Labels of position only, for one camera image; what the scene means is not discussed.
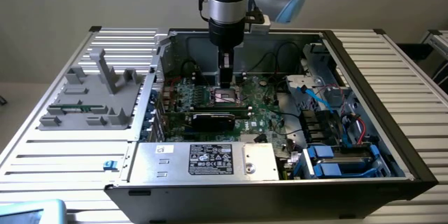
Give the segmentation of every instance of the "red cable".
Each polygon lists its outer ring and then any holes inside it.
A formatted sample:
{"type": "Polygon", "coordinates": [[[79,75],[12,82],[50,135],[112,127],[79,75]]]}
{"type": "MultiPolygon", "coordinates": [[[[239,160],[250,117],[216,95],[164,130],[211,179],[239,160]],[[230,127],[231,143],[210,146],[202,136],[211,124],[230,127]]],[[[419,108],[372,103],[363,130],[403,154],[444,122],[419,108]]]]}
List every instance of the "red cable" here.
{"type": "Polygon", "coordinates": [[[359,136],[359,140],[358,140],[358,144],[362,144],[363,143],[363,138],[364,138],[364,135],[366,135],[366,124],[364,124],[364,121],[363,121],[362,118],[358,118],[358,121],[363,125],[363,132],[362,132],[362,135],[359,136]]]}

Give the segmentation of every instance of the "motherboard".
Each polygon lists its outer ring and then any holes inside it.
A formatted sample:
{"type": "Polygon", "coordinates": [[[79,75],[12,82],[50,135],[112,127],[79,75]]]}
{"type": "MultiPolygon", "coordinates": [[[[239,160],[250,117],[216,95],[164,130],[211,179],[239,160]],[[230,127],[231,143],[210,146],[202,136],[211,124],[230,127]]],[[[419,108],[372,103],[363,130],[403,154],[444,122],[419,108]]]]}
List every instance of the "motherboard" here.
{"type": "Polygon", "coordinates": [[[163,95],[166,141],[272,143],[276,155],[284,156],[287,136],[284,119],[276,113],[275,88],[264,76],[250,76],[228,89],[196,85],[188,78],[168,82],[163,95]],[[235,123],[231,130],[220,120],[235,123]]]}

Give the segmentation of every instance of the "side panel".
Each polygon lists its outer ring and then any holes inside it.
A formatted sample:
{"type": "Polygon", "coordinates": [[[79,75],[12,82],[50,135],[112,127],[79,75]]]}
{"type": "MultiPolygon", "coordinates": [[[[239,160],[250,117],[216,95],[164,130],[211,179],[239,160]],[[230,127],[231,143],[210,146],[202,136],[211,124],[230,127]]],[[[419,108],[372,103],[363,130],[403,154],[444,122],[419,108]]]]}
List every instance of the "side panel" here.
{"type": "Polygon", "coordinates": [[[136,224],[364,218],[414,183],[316,183],[148,188],[106,193],[136,224]]]}
{"type": "Polygon", "coordinates": [[[354,63],[354,60],[351,59],[343,47],[343,43],[332,31],[326,31],[324,34],[330,46],[332,50],[335,50],[335,55],[338,56],[335,60],[339,60],[338,64],[340,64],[340,67],[344,69],[343,72],[346,72],[348,78],[352,80],[352,89],[358,90],[358,97],[359,99],[364,100],[364,105],[367,105],[364,107],[371,110],[371,113],[378,120],[379,125],[384,130],[384,133],[390,138],[412,175],[422,182],[422,188],[416,188],[414,196],[408,198],[411,199],[438,184],[436,177],[434,176],[428,166],[423,162],[423,159],[412,147],[412,144],[399,125],[396,124],[390,112],[387,111],[379,96],[375,94],[372,87],[370,86],[362,72],[359,71],[359,68],[354,63]]]}

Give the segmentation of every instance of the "blue object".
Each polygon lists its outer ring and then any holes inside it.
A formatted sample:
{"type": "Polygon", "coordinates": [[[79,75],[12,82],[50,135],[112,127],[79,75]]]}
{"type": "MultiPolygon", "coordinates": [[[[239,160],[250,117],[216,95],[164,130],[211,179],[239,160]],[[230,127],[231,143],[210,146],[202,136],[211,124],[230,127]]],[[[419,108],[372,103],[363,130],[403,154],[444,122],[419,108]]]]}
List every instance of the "blue object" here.
{"type": "Polygon", "coordinates": [[[371,168],[364,173],[359,174],[344,174],[343,178],[371,178],[376,174],[376,168],[371,168]]]}
{"type": "Polygon", "coordinates": [[[348,135],[346,132],[343,133],[343,143],[347,148],[352,148],[352,143],[348,141],[348,135]]]}
{"type": "Polygon", "coordinates": [[[371,152],[372,152],[375,158],[380,157],[380,150],[378,149],[376,145],[371,145],[371,152]]]}
{"type": "Polygon", "coordinates": [[[296,164],[296,166],[295,166],[295,168],[294,168],[294,171],[292,171],[292,176],[291,176],[291,179],[294,179],[294,177],[296,177],[298,176],[298,174],[299,174],[299,171],[300,171],[300,166],[302,166],[302,164],[300,164],[300,159],[299,159],[299,161],[298,161],[298,164],[296,164]]]}
{"type": "Polygon", "coordinates": [[[334,158],[334,150],[331,149],[331,146],[314,146],[312,147],[316,151],[316,156],[322,158],[334,158]]]}
{"type": "Polygon", "coordinates": [[[376,174],[376,168],[359,174],[343,174],[336,163],[318,164],[314,166],[314,170],[318,178],[371,178],[376,174]]]}
{"type": "Polygon", "coordinates": [[[315,98],[315,100],[316,100],[318,102],[322,102],[322,103],[326,105],[326,107],[327,107],[328,110],[330,110],[330,113],[334,113],[334,111],[332,111],[332,109],[331,109],[331,106],[330,106],[330,103],[328,103],[327,101],[324,101],[322,98],[319,98],[318,95],[314,93],[312,90],[307,89],[306,92],[307,92],[307,94],[308,94],[312,98],[315,98]]]}
{"type": "Polygon", "coordinates": [[[118,161],[106,161],[103,165],[103,170],[116,170],[118,169],[118,161]]]}
{"type": "Polygon", "coordinates": [[[316,151],[315,151],[315,148],[308,148],[308,155],[310,155],[310,158],[315,158],[316,157],[316,151]]]}
{"type": "Polygon", "coordinates": [[[318,164],[314,167],[316,177],[342,177],[342,170],[336,163],[318,164]]]}
{"type": "Polygon", "coordinates": [[[288,4],[275,18],[275,22],[290,23],[291,20],[298,16],[304,3],[306,0],[290,0],[288,4]]]}
{"type": "Polygon", "coordinates": [[[67,224],[66,203],[60,199],[30,201],[0,207],[0,223],[67,224]]]}

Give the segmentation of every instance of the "blue plastic latch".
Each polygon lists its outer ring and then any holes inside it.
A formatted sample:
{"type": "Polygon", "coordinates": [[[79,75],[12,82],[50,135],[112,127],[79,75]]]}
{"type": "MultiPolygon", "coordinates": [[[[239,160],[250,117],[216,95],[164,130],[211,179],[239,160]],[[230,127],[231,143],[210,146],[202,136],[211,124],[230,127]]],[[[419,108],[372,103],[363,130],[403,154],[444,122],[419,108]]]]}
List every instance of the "blue plastic latch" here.
{"type": "Polygon", "coordinates": [[[372,151],[372,154],[374,154],[375,158],[379,158],[380,157],[380,150],[378,149],[376,145],[371,145],[371,151],[372,151]]]}
{"type": "Polygon", "coordinates": [[[320,169],[320,165],[315,165],[314,166],[314,170],[315,170],[316,177],[318,178],[322,177],[322,171],[323,171],[323,169],[320,169]]]}
{"type": "Polygon", "coordinates": [[[340,177],[342,170],[338,164],[318,164],[314,166],[316,177],[340,177]]]}
{"type": "Polygon", "coordinates": [[[316,157],[315,147],[311,147],[307,150],[308,150],[310,158],[315,158],[316,157]]]}
{"type": "Polygon", "coordinates": [[[323,171],[323,175],[326,177],[328,177],[328,176],[339,177],[339,176],[343,175],[338,164],[319,164],[319,165],[320,165],[320,169],[323,171]]]}
{"type": "Polygon", "coordinates": [[[376,168],[368,169],[364,173],[359,174],[344,174],[344,178],[371,178],[375,177],[376,174],[376,168]]]}
{"type": "Polygon", "coordinates": [[[116,170],[118,169],[118,161],[106,161],[103,165],[103,170],[116,170]]]}
{"type": "Polygon", "coordinates": [[[335,157],[334,150],[331,149],[331,146],[314,146],[315,151],[316,151],[316,156],[318,157],[327,157],[332,158],[335,157]]]}

